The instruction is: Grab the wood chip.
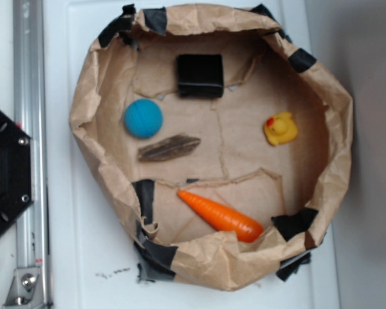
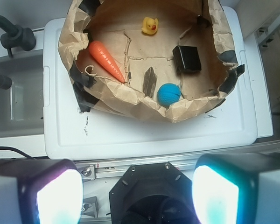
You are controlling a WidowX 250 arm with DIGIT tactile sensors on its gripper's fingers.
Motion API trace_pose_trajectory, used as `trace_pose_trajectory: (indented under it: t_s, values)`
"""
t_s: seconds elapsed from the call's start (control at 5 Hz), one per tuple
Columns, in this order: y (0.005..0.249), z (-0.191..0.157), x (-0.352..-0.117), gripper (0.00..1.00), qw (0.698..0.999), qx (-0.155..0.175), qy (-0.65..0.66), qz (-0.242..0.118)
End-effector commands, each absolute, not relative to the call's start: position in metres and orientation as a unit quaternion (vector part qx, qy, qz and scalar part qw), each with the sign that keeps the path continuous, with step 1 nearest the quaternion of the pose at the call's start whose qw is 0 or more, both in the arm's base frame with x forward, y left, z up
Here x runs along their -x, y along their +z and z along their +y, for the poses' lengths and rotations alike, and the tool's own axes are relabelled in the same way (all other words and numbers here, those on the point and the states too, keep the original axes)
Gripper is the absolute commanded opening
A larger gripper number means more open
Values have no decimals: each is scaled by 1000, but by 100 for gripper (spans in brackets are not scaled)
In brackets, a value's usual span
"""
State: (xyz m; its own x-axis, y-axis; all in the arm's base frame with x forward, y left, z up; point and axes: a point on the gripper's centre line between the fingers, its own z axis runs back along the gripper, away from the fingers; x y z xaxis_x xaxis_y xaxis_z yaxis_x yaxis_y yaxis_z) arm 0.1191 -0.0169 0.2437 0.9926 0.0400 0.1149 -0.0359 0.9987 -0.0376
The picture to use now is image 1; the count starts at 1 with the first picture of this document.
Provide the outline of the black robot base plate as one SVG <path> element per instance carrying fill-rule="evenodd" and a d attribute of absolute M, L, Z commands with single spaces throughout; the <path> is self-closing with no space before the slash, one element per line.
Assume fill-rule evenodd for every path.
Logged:
<path fill-rule="evenodd" d="M 31 138 L 0 110 L 0 237 L 32 204 Z"/>

